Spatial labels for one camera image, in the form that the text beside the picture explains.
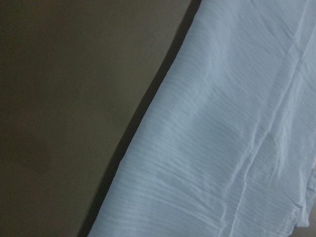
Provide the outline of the light blue striped shirt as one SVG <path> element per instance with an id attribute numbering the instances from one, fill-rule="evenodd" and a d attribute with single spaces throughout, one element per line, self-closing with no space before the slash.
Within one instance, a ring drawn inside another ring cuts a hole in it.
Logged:
<path id="1" fill-rule="evenodd" d="M 89 235 L 287 237 L 315 163 L 315 1 L 203 0 Z"/>

